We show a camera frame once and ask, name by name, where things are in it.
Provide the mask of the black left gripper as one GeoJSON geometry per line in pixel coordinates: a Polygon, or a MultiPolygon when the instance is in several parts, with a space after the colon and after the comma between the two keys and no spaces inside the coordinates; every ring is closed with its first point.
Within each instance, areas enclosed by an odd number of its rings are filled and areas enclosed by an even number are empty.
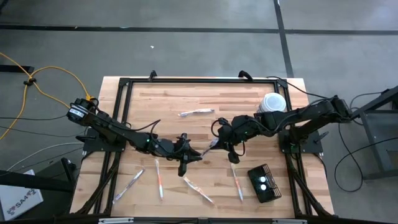
{"type": "Polygon", "coordinates": [[[182,133],[177,139],[177,142],[174,143],[174,151],[169,159],[179,161],[178,176],[183,177],[187,171],[187,163],[200,161],[203,158],[200,152],[188,149],[187,133],[182,133]]]}

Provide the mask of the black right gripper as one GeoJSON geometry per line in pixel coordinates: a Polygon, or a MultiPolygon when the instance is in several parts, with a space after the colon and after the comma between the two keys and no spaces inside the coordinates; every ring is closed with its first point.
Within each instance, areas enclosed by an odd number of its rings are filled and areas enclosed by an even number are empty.
{"type": "Polygon", "coordinates": [[[234,147],[245,139],[248,117],[234,117],[232,123],[229,123],[225,118],[219,118],[218,122],[221,127],[218,129],[217,142],[214,148],[228,151],[229,161],[238,164],[240,154],[235,151],[234,147]]]}

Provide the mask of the orange toothbrush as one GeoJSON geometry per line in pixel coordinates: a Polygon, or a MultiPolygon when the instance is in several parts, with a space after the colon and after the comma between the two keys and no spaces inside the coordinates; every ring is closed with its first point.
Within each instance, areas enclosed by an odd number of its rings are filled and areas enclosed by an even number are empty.
{"type": "Polygon", "coordinates": [[[205,198],[207,201],[209,201],[212,205],[215,205],[214,201],[207,196],[204,191],[202,191],[202,189],[197,186],[196,184],[194,184],[191,180],[189,180],[187,177],[183,178],[184,182],[194,191],[198,192],[203,198],[205,198]]]}
{"type": "Polygon", "coordinates": [[[231,163],[230,166],[231,166],[231,171],[232,171],[233,178],[234,178],[234,181],[235,181],[235,184],[236,184],[236,188],[237,188],[237,191],[238,191],[239,199],[240,199],[241,202],[243,202],[243,191],[241,190],[241,186],[239,184],[239,180],[238,180],[237,175],[236,175],[235,166],[234,166],[233,163],[231,163]]]}
{"type": "Polygon", "coordinates": [[[160,164],[159,164],[158,159],[155,159],[155,168],[156,168],[157,180],[158,180],[158,185],[159,185],[159,196],[160,196],[160,200],[163,201],[164,191],[163,191],[162,179],[161,179],[161,175],[160,175],[160,164]]]}

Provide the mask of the purple toothbrush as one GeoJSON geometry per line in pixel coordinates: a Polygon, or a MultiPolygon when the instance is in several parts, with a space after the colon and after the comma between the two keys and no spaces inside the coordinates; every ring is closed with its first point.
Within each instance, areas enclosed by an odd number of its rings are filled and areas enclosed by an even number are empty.
{"type": "Polygon", "coordinates": [[[115,198],[113,199],[112,203],[115,204],[131,187],[132,185],[138,180],[138,178],[144,173],[145,168],[143,167],[134,177],[133,179],[125,186],[123,191],[121,191],[115,198]]]}
{"type": "Polygon", "coordinates": [[[192,110],[192,111],[186,111],[183,113],[179,113],[178,115],[180,117],[186,117],[186,116],[190,116],[193,114],[201,114],[201,113],[213,113],[215,112],[215,109],[212,108],[202,108],[202,109],[196,109],[196,110],[192,110]]]}

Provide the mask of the yellow Lysol wipes canister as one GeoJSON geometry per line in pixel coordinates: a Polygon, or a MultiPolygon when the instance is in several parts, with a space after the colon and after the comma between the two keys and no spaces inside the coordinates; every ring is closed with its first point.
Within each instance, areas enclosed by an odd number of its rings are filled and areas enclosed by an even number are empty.
{"type": "Polygon", "coordinates": [[[286,100],[278,93],[267,93],[264,95],[259,107],[257,109],[258,113],[263,112],[274,112],[274,111],[285,111],[286,100]]]}

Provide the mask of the dark metal cart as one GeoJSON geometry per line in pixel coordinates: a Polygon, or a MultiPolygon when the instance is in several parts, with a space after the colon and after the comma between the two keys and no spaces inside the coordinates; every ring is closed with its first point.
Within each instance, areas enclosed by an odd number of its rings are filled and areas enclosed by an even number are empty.
{"type": "Polygon", "coordinates": [[[366,174],[365,180],[398,177],[398,167],[390,153],[398,153],[398,86],[383,91],[377,98],[353,113],[359,118],[370,143],[378,171],[366,174]]]}

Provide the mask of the black floor stand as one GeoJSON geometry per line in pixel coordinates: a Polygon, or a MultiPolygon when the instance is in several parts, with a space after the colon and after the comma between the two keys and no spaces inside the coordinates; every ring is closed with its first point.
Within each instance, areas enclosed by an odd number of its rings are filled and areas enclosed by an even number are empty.
{"type": "Polygon", "coordinates": [[[0,185],[70,193],[76,184],[76,170],[76,165],[63,157],[36,175],[0,170],[0,185]]]}

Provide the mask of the white printed cardboard box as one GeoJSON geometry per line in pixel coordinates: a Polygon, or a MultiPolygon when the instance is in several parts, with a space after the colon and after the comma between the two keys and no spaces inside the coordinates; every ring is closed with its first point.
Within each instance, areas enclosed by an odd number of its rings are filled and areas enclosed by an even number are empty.
{"type": "Polygon", "coordinates": [[[43,201],[39,189],[0,185],[0,206],[5,221],[19,217],[43,201]]]}

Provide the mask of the black stand foot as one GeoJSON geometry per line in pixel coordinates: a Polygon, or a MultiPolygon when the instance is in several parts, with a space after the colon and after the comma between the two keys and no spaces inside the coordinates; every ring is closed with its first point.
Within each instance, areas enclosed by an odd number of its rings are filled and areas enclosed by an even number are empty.
{"type": "Polygon", "coordinates": [[[34,69],[35,68],[31,66],[22,66],[20,68],[17,65],[0,65],[0,72],[24,73],[25,70],[27,73],[32,73],[34,69]]]}

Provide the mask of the black aluminium table frame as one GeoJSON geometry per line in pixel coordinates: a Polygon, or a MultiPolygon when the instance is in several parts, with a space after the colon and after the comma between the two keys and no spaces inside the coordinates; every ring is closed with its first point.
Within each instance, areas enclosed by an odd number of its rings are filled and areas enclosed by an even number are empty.
{"type": "MultiPolygon", "coordinates": [[[[241,114],[253,115],[264,95],[274,91],[271,82],[227,82],[220,79],[205,82],[195,77],[183,82],[174,78],[170,83],[135,83],[127,114],[134,128],[146,128],[156,121],[154,132],[160,138],[176,140],[187,133],[196,151],[208,149],[218,129],[216,119],[233,119],[241,114]],[[178,114],[202,108],[213,113],[178,114]]],[[[178,162],[142,154],[127,147],[121,155],[115,192],[119,194],[144,167],[144,173],[112,206],[114,217],[215,217],[215,218],[292,218],[294,209],[284,154],[277,137],[258,136],[237,146],[240,162],[236,175],[243,191],[240,201],[231,171],[228,154],[222,149],[209,151],[198,162],[178,176],[178,162]],[[155,168],[159,160],[164,199],[160,200],[155,168]],[[267,164],[281,192],[281,198],[260,203],[248,177],[248,170],[267,164]],[[215,203],[212,205],[183,180],[187,177],[215,203]]]]}

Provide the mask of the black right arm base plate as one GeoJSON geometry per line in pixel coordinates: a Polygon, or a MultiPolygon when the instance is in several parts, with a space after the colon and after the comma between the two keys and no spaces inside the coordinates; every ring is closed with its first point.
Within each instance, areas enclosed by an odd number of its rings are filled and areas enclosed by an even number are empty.
{"type": "Polygon", "coordinates": [[[322,154],[323,147],[321,143],[321,135],[318,131],[311,133],[308,139],[300,144],[293,144],[289,139],[289,132],[284,130],[278,135],[279,147],[284,154],[308,153],[308,154],[322,154]]]}

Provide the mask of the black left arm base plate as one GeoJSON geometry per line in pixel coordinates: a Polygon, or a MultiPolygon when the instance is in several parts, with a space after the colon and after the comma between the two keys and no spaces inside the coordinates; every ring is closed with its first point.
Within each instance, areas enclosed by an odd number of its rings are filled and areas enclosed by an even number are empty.
{"type": "Polygon", "coordinates": [[[126,147],[125,140],[117,140],[111,143],[105,138],[101,138],[99,132],[89,128],[84,136],[80,136],[84,143],[83,150],[86,152],[123,152],[126,147]]]}

